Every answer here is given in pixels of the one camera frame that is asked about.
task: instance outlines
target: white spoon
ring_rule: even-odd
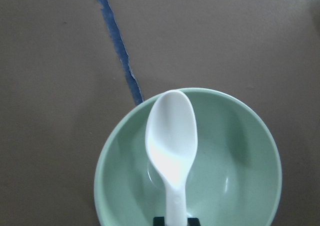
[[[146,124],[145,148],[166,191],[166,226],[187,226],[186,180],[198,148],[195,113],[179,90],[164,92]]]

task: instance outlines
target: blue tape strip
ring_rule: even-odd
[[[134,102],[136,105],[138,105],[141,102],[143,102],[144,99],[143,99],[140,87],[138,85],[138,82],[135,78],[135,75],[130,68],[129,56],[127,54],[125,45],[122,41],[121,34],[114,17],[114,13],[109,5],[108,0],[98,0],[98,2],[103,6],[103,8],[101,9],[101,12],[102,12],[104,21],[108,27],[111,39],[113,41],[114,49],[120,58],[122,68],[125,73],[125,79],[131,90]]]

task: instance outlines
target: bowl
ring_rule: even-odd
[[[271,225],[282,169],[266,125],[228,94],[180,90],[193,105],[198,130],[198,151],[186,183],[188,216],[208,226]],[[144,134],[158,96],[131,110],[101,151],[94,201],[102,226],[152,226],[155,216],[165,215],[163,183],[148,160]]]

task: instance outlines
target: tabletop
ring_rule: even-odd
[[[282,164],[272,226],[317,225],[320,0],[108,3],[116,35],[99,0],[0,0],[0,225],[98,226],[109,134],[139,97],[183,87],[257,112]]]

